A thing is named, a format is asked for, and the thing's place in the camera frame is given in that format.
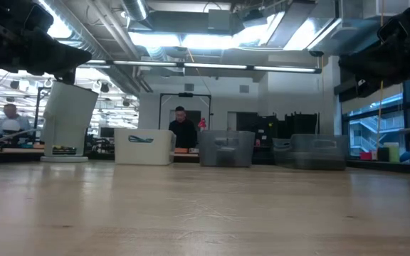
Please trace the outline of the gray translucent bin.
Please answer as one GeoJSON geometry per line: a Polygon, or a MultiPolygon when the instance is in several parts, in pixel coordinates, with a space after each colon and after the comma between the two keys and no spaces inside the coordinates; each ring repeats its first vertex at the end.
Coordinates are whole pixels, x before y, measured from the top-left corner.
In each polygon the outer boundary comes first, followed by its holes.
{"type": "Polygon", "coordinates": [[[199,133],[199,163],[202,166],[249,167],[255,133],[205,130],[199,133]]]}
{"type": "Polygon", "coordinates": [[[290,148],[290,139],[273,138],[273,158],[276,165],[290,164],[293,160],[290,148]]]}
{"type": "Polygon", "coordinates": [[[348,154],[347,136],[294,134],[288,155],[296,169],[342,171],[346,168],[348,154]]]}

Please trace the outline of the white plastic bin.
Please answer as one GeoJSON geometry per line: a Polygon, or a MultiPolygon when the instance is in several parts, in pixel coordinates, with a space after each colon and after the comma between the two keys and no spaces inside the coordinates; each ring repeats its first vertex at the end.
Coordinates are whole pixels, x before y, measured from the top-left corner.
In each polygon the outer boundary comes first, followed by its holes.
{"type": "Polygon", "coordinates": [[[176,135],[170,130],[115,128],[115,163],[166,166],[174,161],[176,135]]]}

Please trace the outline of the person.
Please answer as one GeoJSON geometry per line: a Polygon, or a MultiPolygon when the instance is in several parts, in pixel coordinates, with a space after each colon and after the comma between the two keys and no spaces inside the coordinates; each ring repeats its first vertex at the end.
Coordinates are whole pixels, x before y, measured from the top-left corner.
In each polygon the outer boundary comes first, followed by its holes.
{"type": "Polygon", "coordinates": [[[0,136],[31,129],[28,118],[18,114],[16,105],[7,104],[3,111],[5,117],[0,119],[0,136]]]}
{"type": "Polygon", "coordinates": [[[176,107],[174,114],[175,120],[170,122],[169,130],[176,135],[176,148],[195,148],[197,131],[194,123],[187,119],[185,109],[182,106],[176,107]]]}

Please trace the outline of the green cup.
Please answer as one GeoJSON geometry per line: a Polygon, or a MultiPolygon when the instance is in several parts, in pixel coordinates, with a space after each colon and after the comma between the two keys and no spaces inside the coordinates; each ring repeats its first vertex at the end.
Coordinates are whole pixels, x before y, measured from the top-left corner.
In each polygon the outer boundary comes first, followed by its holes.
{"type": "Polygon", "coordinates": [[[384,147],[389,150],[389,162],[399,163],[399,143],[398,142],[385,142],[384,147]]]}

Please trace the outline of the black storage cabinets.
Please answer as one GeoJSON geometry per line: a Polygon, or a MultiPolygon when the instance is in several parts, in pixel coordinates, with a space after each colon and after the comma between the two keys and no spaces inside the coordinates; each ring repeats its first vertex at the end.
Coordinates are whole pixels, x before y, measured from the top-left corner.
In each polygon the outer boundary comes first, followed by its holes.
{"type": "Polygon", "coordinates": [[[318,134],[320,132],[319,113],[294,112],[278,119],[276,114],[260,116],[254,112],[237,112],[235,119],[235,130],[255,133],[252,164],[274,165],[274,139],[289,140],[294,134],[318,134]]]}

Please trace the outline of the long ceiling light bar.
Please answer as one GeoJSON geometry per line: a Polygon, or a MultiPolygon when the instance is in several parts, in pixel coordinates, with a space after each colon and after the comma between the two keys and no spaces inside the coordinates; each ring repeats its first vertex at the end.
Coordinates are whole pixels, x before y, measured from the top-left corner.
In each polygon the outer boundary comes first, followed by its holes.
{"type": "Polygon", "coordinates": [[[218,70],[244,70],[258,72],[277,72],[277,73],[308,73],[319,74],[321,68],[302,68],[290,66],[266,66],[266,65],[237,65],[237,64],[219,64],[219,63],[185,63],[185,62],[159,62],[159,61],[143,61],[143,60],[89,60],[81,64],[81,66],[137,66],[150,68],[208,68],[218,70]]]}

